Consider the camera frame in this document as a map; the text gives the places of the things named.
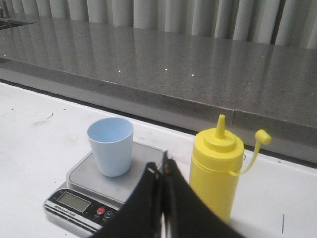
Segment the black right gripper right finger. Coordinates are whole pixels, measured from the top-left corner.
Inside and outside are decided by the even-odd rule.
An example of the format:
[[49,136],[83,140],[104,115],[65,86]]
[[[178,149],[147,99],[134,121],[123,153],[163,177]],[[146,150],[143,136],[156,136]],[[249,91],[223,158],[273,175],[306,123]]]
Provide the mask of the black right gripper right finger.
[[168,238],[242,238],[195,194],[176,162],[162,159],[163,213]]

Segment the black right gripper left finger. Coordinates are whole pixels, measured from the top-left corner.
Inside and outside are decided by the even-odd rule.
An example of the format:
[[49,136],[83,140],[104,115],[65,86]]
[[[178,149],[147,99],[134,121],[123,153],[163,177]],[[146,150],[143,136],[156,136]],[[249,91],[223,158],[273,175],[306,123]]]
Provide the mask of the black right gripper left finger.
[[93,237],[161,237],[161,192],[161,174],[156,164],[149,162],[128,200]]

